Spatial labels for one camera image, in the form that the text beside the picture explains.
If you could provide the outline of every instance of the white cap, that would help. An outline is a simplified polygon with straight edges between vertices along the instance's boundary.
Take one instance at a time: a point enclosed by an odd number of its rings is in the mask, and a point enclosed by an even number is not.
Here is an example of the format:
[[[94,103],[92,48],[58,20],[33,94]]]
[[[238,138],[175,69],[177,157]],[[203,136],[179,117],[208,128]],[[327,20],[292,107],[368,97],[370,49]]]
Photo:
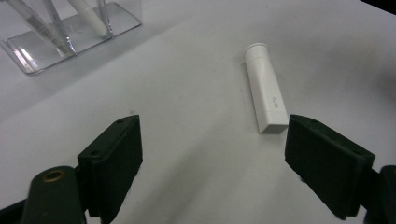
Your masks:
[[[268,58],[268,48],[263,43],[252,44],[245,52],[245,62],[250,63],[257,58]]]

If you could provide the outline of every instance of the table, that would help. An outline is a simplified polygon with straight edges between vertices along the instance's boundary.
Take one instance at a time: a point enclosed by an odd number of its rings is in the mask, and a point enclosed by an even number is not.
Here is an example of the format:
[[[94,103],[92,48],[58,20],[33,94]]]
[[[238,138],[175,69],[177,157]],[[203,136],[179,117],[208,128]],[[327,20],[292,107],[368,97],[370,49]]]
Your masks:
[[[114,223],[337,219],[258,133],[243,54],[266,43],[290,114],[396,163],[396,17],[358,0],[144,0],[144,25],[28,77],[0,51],[0,207],[114,120],[141,119],[144,163]]]

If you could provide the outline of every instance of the white plastic tube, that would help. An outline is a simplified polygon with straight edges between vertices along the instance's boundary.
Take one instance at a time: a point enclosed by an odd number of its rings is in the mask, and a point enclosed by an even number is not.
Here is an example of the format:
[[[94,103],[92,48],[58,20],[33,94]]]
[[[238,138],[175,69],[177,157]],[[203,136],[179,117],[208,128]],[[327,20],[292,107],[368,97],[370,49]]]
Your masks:
[[[271,65],[268,48],[257,43],[249,46],[245,62],[260,133],[281,133],[289,126],[289,117]]]
[[[99,35],[107,34],[107,28],[85,0],[68,0],[82,19]]]

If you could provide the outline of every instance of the screw hole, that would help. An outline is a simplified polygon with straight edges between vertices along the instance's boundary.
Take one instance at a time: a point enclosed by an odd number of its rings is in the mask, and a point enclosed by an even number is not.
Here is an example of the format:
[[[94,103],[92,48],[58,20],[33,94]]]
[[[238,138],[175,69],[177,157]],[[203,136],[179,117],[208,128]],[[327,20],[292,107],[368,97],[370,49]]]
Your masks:
[[[49,172],[49,174],[44,175],[43,180],[46,183],[54,182],[64,177],[64,172],[60,170],[55,170]]]

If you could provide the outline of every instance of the clear acrylic holder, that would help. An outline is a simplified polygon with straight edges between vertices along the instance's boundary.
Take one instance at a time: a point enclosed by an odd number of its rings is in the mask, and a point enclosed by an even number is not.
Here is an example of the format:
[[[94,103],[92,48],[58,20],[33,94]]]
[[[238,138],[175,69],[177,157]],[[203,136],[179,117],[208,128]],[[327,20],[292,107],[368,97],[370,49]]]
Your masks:
[[[0,0],[1,46],[26,74],[141,24],[141,0]]]

